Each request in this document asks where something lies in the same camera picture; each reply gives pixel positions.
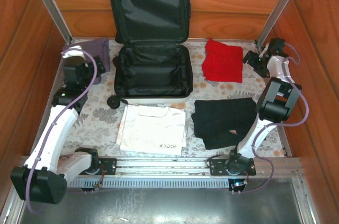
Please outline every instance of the floral tablecloth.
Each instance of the floral tablecloth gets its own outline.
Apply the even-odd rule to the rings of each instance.
[[[245,55],[249,50],[255,50],[254,43],[227,43],[240,46]],[[195,100],[224,100],[232,98],[251,97],[255,102],[265,87],[263,79],[253,72],[253,69],[244,65],[243,82],[219,83],[206,81],[201,65],[205,59],[205,42],[188,41],[184,45],[190,51],[193,69],[193,92],[185,103],[170,104],[171,107],[186,111],[186,142],[187,147],[182,149],[182,157],[209,157],[215,154],[227,154],[233,147],[206,150],[202,139],[194,136],[194,127],[191,114],[194,113]],[[121,44],[110,40],[111,59],[118,55]],[[107,98],[114,94],[115,67],[111,64],[111,71],[102,75],[101,83],[94,85],[88,93],[88,100],[82,112],[73,125],[66,139],[61,154],[70,154],[78,147],[96,148],[100,156],[133,156],[133,157],[161,157],[161,155],[144,154],[121,151],[115,143],[123,114],[124,104],[117,110],[110,109],[106,104]],[[283,157],[283,149],[278,131],[274,129],[262,143],[258,150],[260,156]]]

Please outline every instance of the cable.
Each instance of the cable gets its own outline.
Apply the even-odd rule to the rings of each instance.
[[[97,183],[97,187],[94,187],[94,190],[100,189],[102,187],[102,183],[104,182],[104,178],[105,178],[105,166],[101,165],[100,168],[101,168],[101,178],[100,178],[99,182]]]
[[[298,61],[296,61],[293,57],[289,56],[289,57],[286,57],[286,59],[283,61],[283,62],[286,62],[287,60],[292,60],[296,65],[300,64],[300,56],[298,54],[298,52],[296,51],[296,49],[289,43],[285,42],[285,45],[290,47],[297,55],[298,57]],[[285,76],[287,76],[287,71],[286,71],[286,68],[285,66],[282,66],[282,70],[283,70],[283,73]],[[257,190],[260,190],[262,187],[266,186],[272,179],[273,177],[273,174],[274,174],[274,165],[273,165],[273,162],[270,160],[270,159],[267,159],[265,157],[260,157],[256,152],[255,152],[255,143],[259,137],[259,135],[267,128],[267,127],[270,127],[270,126],[281,126],[281,127],[295,127],[295,126],[299,126],[301,124],[303,124],[307,118],[308,118],[308,115],[309,115],[309,106],[308,106],[308,102],[306,100],[306,98],[304,97],[304,95],[301,93],[301,91],[296,87],[296,85],[292,82],[292,80],[289,78],[289,77],[286,77],[287,81],[290,83],[290,85],[296,90],[296,92],[299,94],[299,96],[301,97],[302,101],[304,102],[304,105],[305,105],[305,115],[304,115],[304,118],[301,119],[301,121],[299,122],[296,122],[296,123],[270,123],[268,125],[266,125],[264,128],[262,128],[258,134],[255,136],[254,140],[253,140],[253,143],[252,143],[252,152],[254,154],[255,157],[257,157],[258,159],[262,159],[262,160],[265,160],[267,162],[269,162],[271,164],[271,168],[272,168],[272,171],[271,171],[271,175],[270,177],[262,184],[260,185],[259,187],[257,188],[254,188],[254,189],[251,189],[251,190],[248,190],[248,191],[244,191],[242,192],[241,194],[246,194],[248,192],[253,192],[253,191],[257,191]]]
[[[42,152],[43,152],[43,149],[46,145],[46,142],[47,142],[47,139],[53,129],[53,126],[57,124],[57,121],[59,120],[59,118],[62,116],[62,114],[67,110],[69,109],[71,106],[73,106],[77,101],[79,101],[85,94],[87,94],[90,90],[90,88],[92,87],[92,85],[94,84],[94,81],[96,79],[96,75],[97,75],[97,65],[96,65],[96,62],[94,60],[94,58],[91,56],[90,53],[88,53],[87,51],[85,50],[82,50],[82,49],[79,49],[79,48],[69,48],[63,52],[61,52],[61,54],[65,54],[66,52],[68,51],[71,51],[71,50],[75,50],[75,51],[80,51],[82,53],[84,53],[90,60],[91,62],[93,63],[93,68],[94,68],[94,73],[93,73],[93,77],[92,77],[92,80],[91,82],[89,83],[88,87],[78,96],[76,97],[73,101],[71,101],[63,110],[61,110],[61,112],[55,117],[55,119],[53,120],[52,124],[50,125],[50,127],[48,128],[47,130],[47,133],[42,141],[42,144],[41,144],[41,147],[40,147],[40,150],[38,152],[38,155],[32,165],[32,168],[28,174],[28,179],[27,179],[27,184],[26,184],[26,191],[25,191],[25,198],[26,198],[26,203],[27,203],[27,208],[28,210],[31,212],[31,213],[37,213],[35,212],[33,209],[32,209],[32,205],[31,205],[31,201],[30,201],[30,188],[31,188],[31,182],[32,182],[32,177],[33,177],[33,173],[34,173],[34,170],[38,164],[38,162],[40,161],[40,157],[42,155]]]

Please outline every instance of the metal plate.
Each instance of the metal plate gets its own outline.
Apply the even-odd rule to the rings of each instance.
[[[263,179],[250,179],[247,186],[262,183]],[[300,223],[290,179],[272,180],[264,189],[246,195],[232,195],[228,189],[131,188],[74,194],[77,192],[79,189],[69,191],[58,205],[46,204],[39,214],[25,210],[21,223]]]

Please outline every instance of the open suitcase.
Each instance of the open suitcase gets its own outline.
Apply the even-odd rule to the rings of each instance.
[[[183,102],[193,90],[188,49],[190,0],[111,0],[123,43],[114,90],[129,104]]]

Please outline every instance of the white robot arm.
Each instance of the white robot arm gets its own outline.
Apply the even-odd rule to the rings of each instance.
[[[99,57],[86,62],[80,46],[64,53],[63,58],[64,85],[53,96],[45,130],[24,166],[14,167],[11,172],[11,180],[22,200],[28,195],[29,201],[57,204],[64,197],[67,184],[78,174],[99,169],[96,149],[78,148],[71,156],[62,159],[59,156],[87,100],[89,86],[104,68]]]
[[[298,100],[299,94],[290,84],[295,82],[289,72],[287,55],[282,52],[283,46],[284,40],[274,38],[260,55],[250,51],[243,59],[243,63],[247,62],[260,76],[269,76],[270,80],[257,102],[257,116],[252,127],[230,153],[227,169],[232,174],[240,172],[255,174],[255,171],[253,172],[255,138],[254,151],[257,151],[269,132],[276,127],[267,125],[286,121]]]

